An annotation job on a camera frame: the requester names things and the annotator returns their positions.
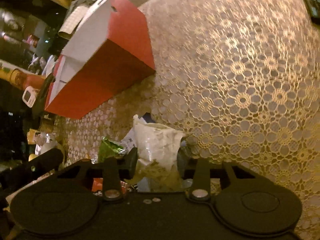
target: metal screw head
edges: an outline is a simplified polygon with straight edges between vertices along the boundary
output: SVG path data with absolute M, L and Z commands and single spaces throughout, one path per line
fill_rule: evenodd
M 143 202 L 145 204 L 151 204 L 152 203 L 152 200 L 151 199 L 144 199 Z
M 104 194 L 107 198 L 117 198 L 121 196 L 120 191 L 116 189 L 106 190 Z
M 196 198 L 203 198 L 203 197 L 206 197 L 209 193 L 204 190 L 204 189 L 195 189 L 193 192 L 192 192 L 193 196 L 195 196 Z
M 160 201 L 161 201 L 161 198 L 154 197 L 154 198 L 152 199 L 152 201 L 153 201 L 153 202 L 160 202 Z

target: cardboard box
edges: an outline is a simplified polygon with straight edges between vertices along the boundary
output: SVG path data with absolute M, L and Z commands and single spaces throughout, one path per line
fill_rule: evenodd
M 99 0 L 63 49 L 45 110 L 80 119 L 155 72 L 146 18 L 128 0 Z

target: lace tablecloth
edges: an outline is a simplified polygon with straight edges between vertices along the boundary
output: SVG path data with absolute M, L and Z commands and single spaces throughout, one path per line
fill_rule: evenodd
M 149 0 L 156 75 L 81 120 L 59 119 L 68 164 L 121 140 L 135 114 L 190 134 L 196 155 L 233 160 L 294 191 L 297 233 L 320 237 L 320 37 L 302 0 Z M 213 181 L 213 188 L 218 184 Z

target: green bag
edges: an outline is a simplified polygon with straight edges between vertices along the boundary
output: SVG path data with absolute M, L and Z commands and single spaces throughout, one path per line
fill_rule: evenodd
M 104 162 L 106 158 L 116 155 L 125 155 L 127 152 L 120 143 L 111 141 L 107 137 L 103 137 L 98 153 L 98 163 Z

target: clutter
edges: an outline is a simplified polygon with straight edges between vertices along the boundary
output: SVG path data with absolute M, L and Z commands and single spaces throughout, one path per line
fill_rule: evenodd
M 177 155 L 184 133 L 155 123 L 150 113 L 141 118 L 136 115 L 133 119 L 133 128 L 120 143 L 103 139 L 98 154 L 99 162 L 102 156 L 115 156 L 120 150 L 125 150 L 126 154 L 137 147 L 139 160 L 136 173 L 133 179 L 126 182 L 137 185 L 140 192 L 182 191 L 187 188 L 189 183 L 182 181 L 177 170 Z M 181 145 L 183 149 L 187 147 L 185 143 Z
M 99 148 L 98 162 L 101 163 L 104 162 L 106 158 L 125 154 L 127 154 L 127 151 L 124 149 L 124 146 L 115 141 L 109 140 L 107 137 L 103 137 Z
M 38 74 L 42 75 L 46 65 L 47 65 L 47 62 L 44 59 L 44 57 L 39 58 L 36 56 L 36 54 L 33 54 L 31 63 L 28 66 L 28 71 L 35 73 L 37 75 Z

